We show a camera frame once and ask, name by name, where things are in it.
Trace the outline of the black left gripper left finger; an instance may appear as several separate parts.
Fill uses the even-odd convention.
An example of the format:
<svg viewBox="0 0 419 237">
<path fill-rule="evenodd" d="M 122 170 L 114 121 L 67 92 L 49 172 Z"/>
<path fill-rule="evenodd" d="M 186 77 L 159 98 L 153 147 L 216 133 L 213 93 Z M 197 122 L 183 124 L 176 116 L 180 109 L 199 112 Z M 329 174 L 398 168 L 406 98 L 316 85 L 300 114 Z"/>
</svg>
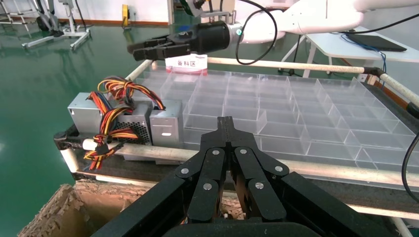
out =
<svg viewBox="0 0 419 237">
<path fill-rule="evenodd" d="M 95 237 L 162 237 L 191 218 L 202 201 L 212 219 L 225 180 L 229 117 L 217 118 L 217 130 L 201 136 L 200 150 L 96 231 Z"/>
</svg>

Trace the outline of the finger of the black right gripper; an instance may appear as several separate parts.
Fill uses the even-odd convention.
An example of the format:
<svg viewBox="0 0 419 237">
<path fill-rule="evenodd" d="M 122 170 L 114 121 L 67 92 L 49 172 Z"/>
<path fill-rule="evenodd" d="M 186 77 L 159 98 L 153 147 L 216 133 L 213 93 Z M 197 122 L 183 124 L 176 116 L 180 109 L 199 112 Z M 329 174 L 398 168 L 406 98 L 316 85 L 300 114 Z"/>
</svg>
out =
<svg viewBox="0 0 419 237">
<path fill-rule="evenodd" d="M 155 46 L 163 46 L 167 43 L 170 44 L 170 41 L 167 39 L 167 36 L 161 36 L 156 38 L 151 38 L 142 42 L 132 43 L 127 46 L 127 51 L 129 53 L 134 53 L 135 50 L 155 47 Z"/>
<path fill-rule="evenodd" d="M 189 55 L 190 53 L 191 52 L 188 44 L 172 46 L 154 46 L 134 50 L 133 57 L 136 61 L 164 60 L 171 57 Z"/>
</svg>

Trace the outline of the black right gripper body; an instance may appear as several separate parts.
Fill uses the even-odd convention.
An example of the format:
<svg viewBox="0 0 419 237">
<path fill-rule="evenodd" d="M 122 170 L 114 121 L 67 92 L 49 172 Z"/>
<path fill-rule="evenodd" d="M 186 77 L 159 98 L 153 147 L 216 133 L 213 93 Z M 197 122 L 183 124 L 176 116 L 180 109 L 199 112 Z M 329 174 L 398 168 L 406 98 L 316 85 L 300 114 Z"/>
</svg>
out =
<svg viewBox="0 0 419 237">
<path fill-rule="evenodd" d="M 188 30 L 169 35 L 174 45 L 182 45 L 187 53 L 207 54 L 226 49 L 230 43 L 230 31 L 223 21 L 199 23 Z"/>
</svg>

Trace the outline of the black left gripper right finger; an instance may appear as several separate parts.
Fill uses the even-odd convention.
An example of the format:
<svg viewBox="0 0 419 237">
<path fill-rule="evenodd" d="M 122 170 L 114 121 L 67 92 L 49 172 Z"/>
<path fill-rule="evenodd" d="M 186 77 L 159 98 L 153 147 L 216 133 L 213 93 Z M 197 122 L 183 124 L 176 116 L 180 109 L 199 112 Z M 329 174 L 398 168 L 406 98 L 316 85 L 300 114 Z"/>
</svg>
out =
<svg viewBox="0 0 419 237">
<path fill-rule="evenodd" d="M 310 237 L 390 237 L 392 233 L 356 212 L 282 162 L 262 152 L 252 133 L 229 118 L 231 174 L 246 188 L 247 214 L 267 222 L 298 224 Z"/>
</svg>

